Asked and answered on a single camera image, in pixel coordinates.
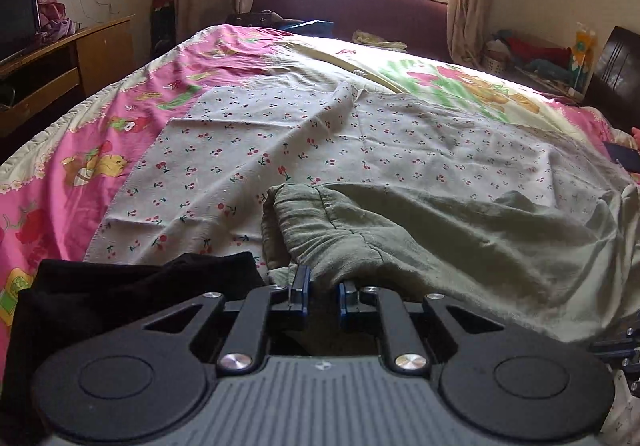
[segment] black circular cover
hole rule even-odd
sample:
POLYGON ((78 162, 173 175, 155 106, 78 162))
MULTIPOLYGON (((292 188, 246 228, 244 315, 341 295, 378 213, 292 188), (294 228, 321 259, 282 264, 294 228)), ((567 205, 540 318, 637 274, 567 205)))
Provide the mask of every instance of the black circular cover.
POLYGON ((82 441, 131 441, 184 418, 207 388, 202 364, 176 336, 114 331, 54 354, 33 379, 45 423, 82 441))
POLYGON ((613 401, 606 366, 583 350, 532 331, 467 336, 447 362, 440 391, 487 432, 523 441, 563 441, 593 432, 613 401))

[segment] seam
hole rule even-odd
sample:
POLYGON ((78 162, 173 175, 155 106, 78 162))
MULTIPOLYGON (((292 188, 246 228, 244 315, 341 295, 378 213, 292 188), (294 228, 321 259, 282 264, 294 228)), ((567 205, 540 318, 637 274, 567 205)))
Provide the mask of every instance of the seam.
MULTIPOLYGON (((315 187, 314 189, 315 189, 316 192, 318 192, 318 197, 320 198, 320 202, 322 203, 322 209, 324 210, 324 214, 326 216, 326 219, 331 223, 331 226, 333 226, 334 229, 337 230, 338 227, 335 225, 334 221, 332 220, 332 218, 329 215, 329 212, 327 211, 326 204, 325 204, 325 201, 324 201, 324 197, 322 196, 322 193, 320 192, 318 187, 315 187)), ((351 228, 347 228, 347 229, 351 232, 352 235, 359 236, 362 239, 362 241, 365 243, 367 248, 369 248, 371 251, 375 251, 378 254, 381 264, 385 263, 385 259, 382 258, 382 253, 380 253, 380 250, 378 248, 375 248, 374 246, 372 246, 370 243, 368 243, 366 238, 365 238, 365 236, 362 233, 354 231, 351 228)))

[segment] bed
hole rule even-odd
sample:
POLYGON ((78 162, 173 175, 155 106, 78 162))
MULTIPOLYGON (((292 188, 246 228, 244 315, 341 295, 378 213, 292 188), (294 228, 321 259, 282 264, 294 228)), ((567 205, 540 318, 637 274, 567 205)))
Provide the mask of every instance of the bed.
MULTIPOLYGON (((261 274, 286 281, 261 231, 281 184, 331 185, 347 197, 358 185, 429 191, 466 205, 519 192, 577 227, 588 225, 598 192, 615 192, 603 201, 621 206, 607 212, 619 216, 607 301, 576 331, 592 335, 639 306, 628 279, 637 189, 606 158, 604 141, 636 146, 594 108, 475 70, 340 40, 208 28, 82 102, 0 166, 0 370, 17 293, 45 258, 163 264, 187 251, 248 250, 261 274)), ((565 295, 578 285, 559 273, 555 281, 565 295)), ((499 283, 496 299, 511 289, 499 283)))

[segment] teal cloth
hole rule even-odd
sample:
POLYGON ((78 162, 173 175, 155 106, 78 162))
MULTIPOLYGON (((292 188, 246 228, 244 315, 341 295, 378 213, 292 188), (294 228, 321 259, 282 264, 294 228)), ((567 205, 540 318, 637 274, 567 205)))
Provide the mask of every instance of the teal cloth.
POLYGON ((268 191, 262 236, 277 283, 306 264, 320 293, 345 279, 415 300, 437 291, 576 341, 640 307, 639 213, 635 185, 605 192, 583 223, 516 191, 487 202, 283 184, 268 191))

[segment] wooden drawer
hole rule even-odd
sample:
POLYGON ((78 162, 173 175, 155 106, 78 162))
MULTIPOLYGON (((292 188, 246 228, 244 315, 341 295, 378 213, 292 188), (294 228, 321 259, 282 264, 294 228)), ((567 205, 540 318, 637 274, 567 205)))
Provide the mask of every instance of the wooden drawer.
POLYGON ((128 20, 78 38, 76 48, 85 97, 135 70, 128 20))
POLYGON ((0 137, 7 136, 27 119, 80 84, 78 67, 61 74, 9 110, 0 111, 0 137))

